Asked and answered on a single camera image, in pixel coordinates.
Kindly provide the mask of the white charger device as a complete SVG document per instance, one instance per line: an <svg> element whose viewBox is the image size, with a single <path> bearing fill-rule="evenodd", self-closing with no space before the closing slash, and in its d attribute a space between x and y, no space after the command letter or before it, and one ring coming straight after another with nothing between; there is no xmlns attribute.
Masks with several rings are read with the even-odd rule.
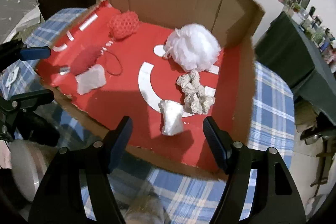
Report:
<svg viewBox="0 0 336 224"><path fill-rule="evenodd" d="M19 67L15 67L8 75L5 87L10 89L11 85L16 81L19 73Z"/></svg>

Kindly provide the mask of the small glass jar yellow contents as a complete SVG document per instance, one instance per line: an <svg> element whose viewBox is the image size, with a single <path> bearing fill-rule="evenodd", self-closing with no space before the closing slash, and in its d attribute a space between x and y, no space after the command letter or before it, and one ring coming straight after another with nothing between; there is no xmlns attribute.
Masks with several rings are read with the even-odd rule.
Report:
<svg viewBox="0 0 336 224"><path fill-rule="evenodd" d="M151 187L139 194L130 204L124 214L125 223L163 224L165 212L159 196Z"/></svg>

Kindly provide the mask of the coral mesh bath pouf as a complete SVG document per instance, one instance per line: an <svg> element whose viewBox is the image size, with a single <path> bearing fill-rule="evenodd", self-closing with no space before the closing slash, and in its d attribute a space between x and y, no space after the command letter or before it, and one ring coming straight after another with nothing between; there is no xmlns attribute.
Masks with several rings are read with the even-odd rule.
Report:
<svg viewBox="0 0 336 224"><path fill-rule="evenodd" d="M134 11L113 15L108 23L109 35L120 41L135 34L139 28L139 18Z"/></svg>

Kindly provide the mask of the white sachet bag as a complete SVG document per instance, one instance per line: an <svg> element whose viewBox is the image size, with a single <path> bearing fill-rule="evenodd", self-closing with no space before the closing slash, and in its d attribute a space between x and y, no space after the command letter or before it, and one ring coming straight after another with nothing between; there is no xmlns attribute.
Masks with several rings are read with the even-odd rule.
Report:
<svg viewBox="0 0 336 224"><path fill-rule="evenodd" d="M102 65L95 64L86 72L75 77L77 81L77 93L84 95L106 84L105 71Z"/></svg>

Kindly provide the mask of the beige crochet scrunchie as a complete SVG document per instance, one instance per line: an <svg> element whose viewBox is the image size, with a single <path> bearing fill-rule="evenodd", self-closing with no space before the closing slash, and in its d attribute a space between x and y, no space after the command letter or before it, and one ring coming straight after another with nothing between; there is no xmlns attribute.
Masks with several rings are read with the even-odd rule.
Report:
<svg viewBox="0 0 336 224"><path fill-rule="evenodd" d="M199 72L192 70L177 78L177 85L184 94L185 111L192 114L206 115L215 103L215 97L206 94L200 83Z"/></svg>

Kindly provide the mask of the dark green covered side table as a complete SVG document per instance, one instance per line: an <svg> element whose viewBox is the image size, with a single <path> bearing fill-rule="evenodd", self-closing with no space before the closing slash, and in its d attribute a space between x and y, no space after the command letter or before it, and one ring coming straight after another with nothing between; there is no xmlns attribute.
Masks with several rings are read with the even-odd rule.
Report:
<svg viewBox="0 0 336 224"><path fill-rule="evenodd" d="M295 98L302 97L335 123L335 77L319 49L285 12L271 22L255 55L287 83Z"/></svg>

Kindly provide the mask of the white mesh bath pouf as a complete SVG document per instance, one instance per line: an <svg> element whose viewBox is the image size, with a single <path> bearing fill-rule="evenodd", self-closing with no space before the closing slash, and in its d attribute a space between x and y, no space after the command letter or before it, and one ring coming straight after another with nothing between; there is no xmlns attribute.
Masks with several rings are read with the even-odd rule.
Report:
<svg viewBox="0 0 336 224"><path fill-rule="evenodd" d="M164 58L172 58L186 72L209 70L221 52L217 38L200 24L188 24L173 31L163 49Z"/></svg>

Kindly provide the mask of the white cloth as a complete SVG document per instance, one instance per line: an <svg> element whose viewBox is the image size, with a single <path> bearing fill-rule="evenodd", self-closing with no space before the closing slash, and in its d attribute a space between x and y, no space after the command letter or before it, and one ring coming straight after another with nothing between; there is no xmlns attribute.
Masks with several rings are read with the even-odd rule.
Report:
<svg viewBox="0 0 336 224"><path fill-rule="evenodd" d="M182 133L183 106L172 100L164 100L159 103L159 107L163 114L162 134L165 136L174 136Z"/></svg>

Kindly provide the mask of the cardboard box red interior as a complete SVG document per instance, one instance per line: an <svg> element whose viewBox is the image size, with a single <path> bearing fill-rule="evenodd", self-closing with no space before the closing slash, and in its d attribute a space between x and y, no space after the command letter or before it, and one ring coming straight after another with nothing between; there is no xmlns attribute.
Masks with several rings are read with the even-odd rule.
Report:
<svg viewBox="0 0 336 224"><path fill-rule="evenodd" d="M114 40L108 23L127 11L138 15L139 28ZM190 23L203 25L217 38L218 60L200 74L201 84L215 96L209 115L234 140L247 144L256 90L252 36L263 15L254 0L99 0L52 40L51 56L35 70L64 110L93 134L105 136L127 115L133 120L129 153L171 172L223 180L203 134L203 115L184 114L181 134L161 133L159 103L183 101L176 84L183 69L160 51L169 34ZM101 48L96 64L103 66L106 84L79 95L76 76L59 72L88 47Z"/></svg>

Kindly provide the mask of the red heart plush sponge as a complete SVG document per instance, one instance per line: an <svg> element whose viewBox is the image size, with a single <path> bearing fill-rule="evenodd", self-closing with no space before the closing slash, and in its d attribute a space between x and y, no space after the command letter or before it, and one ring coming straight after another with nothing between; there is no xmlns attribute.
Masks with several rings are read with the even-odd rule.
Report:
<svg viewBox="0 0 336 224"><path fill-rule="evenodd" d="M85 48L74 58L70 66L61 67L59 74L62 76L68 73L72 73L74 76L80 75L94 66L100 55L100 47Z"/></svg>

